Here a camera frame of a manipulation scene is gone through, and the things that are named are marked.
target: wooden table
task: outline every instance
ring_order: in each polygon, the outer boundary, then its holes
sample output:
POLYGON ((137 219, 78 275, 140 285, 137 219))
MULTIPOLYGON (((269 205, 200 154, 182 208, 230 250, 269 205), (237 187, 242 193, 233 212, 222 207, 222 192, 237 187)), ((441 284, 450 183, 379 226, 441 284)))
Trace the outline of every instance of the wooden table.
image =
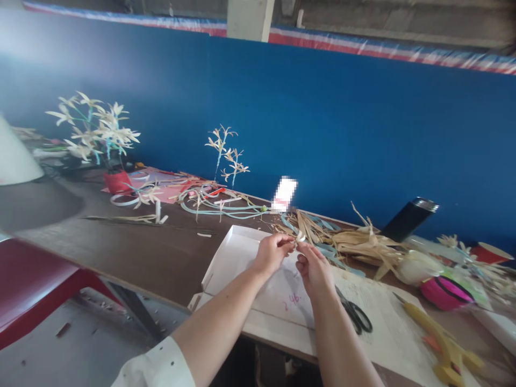
MULTIPOLYGON (((177 204, 163 204, 162 216, 168 215, 167 224, 184 230, 81 219, 137 216, 154 211, 154 206, 145 205, 137 210, 115 207, 110 204, 109 195, 100 192, 101 188, 102 177, 98 174, 87 182, 60 178, 0 187, 0 230, 101 274, 114 284, 126 304, 137 309, 133 311, 136 314, 146 312, 138 310, 142 306, 138 300, 131 299, 132 290, 186 308, 192 296, 201 291, 203 276, 229 228, 241 225, 270 231, 265 222, 273 220, 271 215, 263 216, 263 221, 260 217, 238 220, 199 216, 196 223, 195 216, 177 204), (210 228, 217 235, 204 238, 191 230, 194 227, 210 228)), ((368 277, 375 272, 375 268, 359 262, 354 267, 365 271, 368 277)), ((417 295, 413 288, 401 284, 392 275, 387 275, 384 282, 417 295)), ((465 349, 475 351, 486 361, 485 378, 490 384, 514 385, 514 374, 504 366, 503 354, 508 351, 469 312, 441 312, 425 300, 421 302, 435 320, 456 335, 465 349)), ((316 361, 298 351, 266 343, 301 359, 316 361)), ((388 385, 416 385, 382 367, 378 369, 388 385)))

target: blue wall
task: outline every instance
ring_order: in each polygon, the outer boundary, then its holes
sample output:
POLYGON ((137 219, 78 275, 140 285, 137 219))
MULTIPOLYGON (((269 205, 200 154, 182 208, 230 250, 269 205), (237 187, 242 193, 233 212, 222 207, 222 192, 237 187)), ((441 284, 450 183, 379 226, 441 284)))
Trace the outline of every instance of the blue wall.
POLYGON ((124 103, 147 164, 212 178, 204 147, 239 132, 252 171, 235 188, 384 226, 410 199, 441 204, 418 234, 457 233, 516 253, 516 77, 57 16, 0 15, 0 110, 51 135, 57 96, 124 103))

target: red chair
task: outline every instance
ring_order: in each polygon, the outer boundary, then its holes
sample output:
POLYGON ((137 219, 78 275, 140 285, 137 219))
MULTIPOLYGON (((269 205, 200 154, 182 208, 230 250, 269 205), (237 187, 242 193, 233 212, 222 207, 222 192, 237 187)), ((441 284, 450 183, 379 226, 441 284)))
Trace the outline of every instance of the red chair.
POLYGON ((30 333, 83 288, 120 304, 94 273, 16 239, 0 242, 0 350, 30 333))

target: person's left hand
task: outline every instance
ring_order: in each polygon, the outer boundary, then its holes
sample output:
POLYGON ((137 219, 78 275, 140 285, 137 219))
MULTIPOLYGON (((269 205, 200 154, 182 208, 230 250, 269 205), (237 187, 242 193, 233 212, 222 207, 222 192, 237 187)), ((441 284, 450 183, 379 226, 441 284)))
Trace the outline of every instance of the person's left hand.
POLYGON ((286 234, 274 234, 263 238, 252 268, 269 278, 281 266, 283 259, 293 253, 294 238, 286 234))

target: black thermos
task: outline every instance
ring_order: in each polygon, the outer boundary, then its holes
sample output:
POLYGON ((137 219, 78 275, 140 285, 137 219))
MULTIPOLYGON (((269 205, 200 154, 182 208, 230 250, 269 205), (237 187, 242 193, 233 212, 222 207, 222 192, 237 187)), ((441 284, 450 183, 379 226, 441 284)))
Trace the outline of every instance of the black thermos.
POLYGON ((380 235, 394 242, 403 242, 407 236, 418 228, 426 218, 439 208, 433 201, 417 197, 408 202, 398 214, 384 227, 380 235))

